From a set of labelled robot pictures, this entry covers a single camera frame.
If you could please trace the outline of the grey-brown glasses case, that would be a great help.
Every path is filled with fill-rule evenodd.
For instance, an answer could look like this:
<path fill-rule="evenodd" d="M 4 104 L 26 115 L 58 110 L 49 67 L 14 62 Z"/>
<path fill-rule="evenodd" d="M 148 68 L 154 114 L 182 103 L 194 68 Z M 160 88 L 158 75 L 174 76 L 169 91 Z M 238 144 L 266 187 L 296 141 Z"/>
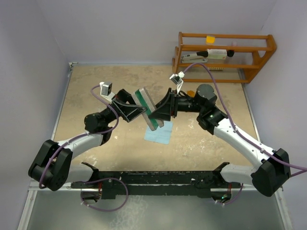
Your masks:
<path fill-rule="evenodd" d="M 137 105 L 146 109 L 142 116 L 151 131 L 155 131 L 158 128 L 162 128 L 164 126 L 163 121 L 149 118 L 149 115 L 156 110 L 156 106 L 145 87 L 136 90 L 132 94 L 132 98 Z"/>

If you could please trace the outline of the light blue cleaning cloth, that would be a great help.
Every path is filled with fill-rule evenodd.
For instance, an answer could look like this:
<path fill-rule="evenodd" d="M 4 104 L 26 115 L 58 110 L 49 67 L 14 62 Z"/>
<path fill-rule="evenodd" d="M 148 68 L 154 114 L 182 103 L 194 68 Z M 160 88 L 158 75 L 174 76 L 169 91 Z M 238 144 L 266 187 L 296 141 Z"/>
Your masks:
<path fill-rule="evenodd" d="M 167 145 L 170 142 L 172 128 L 173 123 L 170 121 L 165 121 L 164 126 L 158 127 L 155 131 L 151 131 L 149 128 L 147 128 L 144 135 L 144 140 Z"/>

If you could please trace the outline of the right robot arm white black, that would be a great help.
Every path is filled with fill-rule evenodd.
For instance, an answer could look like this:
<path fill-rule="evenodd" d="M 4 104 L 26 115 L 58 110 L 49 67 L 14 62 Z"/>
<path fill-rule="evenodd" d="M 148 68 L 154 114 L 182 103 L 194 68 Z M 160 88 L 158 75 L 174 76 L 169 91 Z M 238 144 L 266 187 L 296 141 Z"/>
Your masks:
<path fill-rule="evenodd" d="M 180 96 L 169 89 L 149 117 L 169 121 L 178 112 L 198 113 L 196 120 L 203 130 L 227 142 L 251 163 L 251 166 L 227 163 L 213 176 L 214 184 L 217 187 L 249 184 L 262 195 L 272 196 L 290 178 L 288 153 L 261 144 L 245 133 L 216 106 L 216 101 L 217 95 L 208 84 L 198 86 L 194 97 Z"/>

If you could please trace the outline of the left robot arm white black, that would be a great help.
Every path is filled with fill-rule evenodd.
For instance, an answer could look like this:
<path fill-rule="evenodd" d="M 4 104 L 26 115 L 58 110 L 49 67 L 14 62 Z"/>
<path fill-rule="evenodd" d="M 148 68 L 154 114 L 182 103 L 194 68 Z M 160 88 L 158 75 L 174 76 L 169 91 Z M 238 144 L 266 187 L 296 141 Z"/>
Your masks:
<path fill-rule="evenodd" d="M 64 141 L 46 140 L 31 164 L 28 175 L 39 183 L 40 189 L 52 191 L 72 182 L 82 182 L 88 188 L 97 186 L 99 177 L 93 166 L 88 163 L 72 166 L 71 161 L 107 143 L 116 128 L 111 126 L 112 122 L 118 125 L 120 118 L 130 122 L 146 110 L 146 107 L 135 103 L 130 93 L 120 90 L 103 111 L 84 118 L 85 132 Z"/>

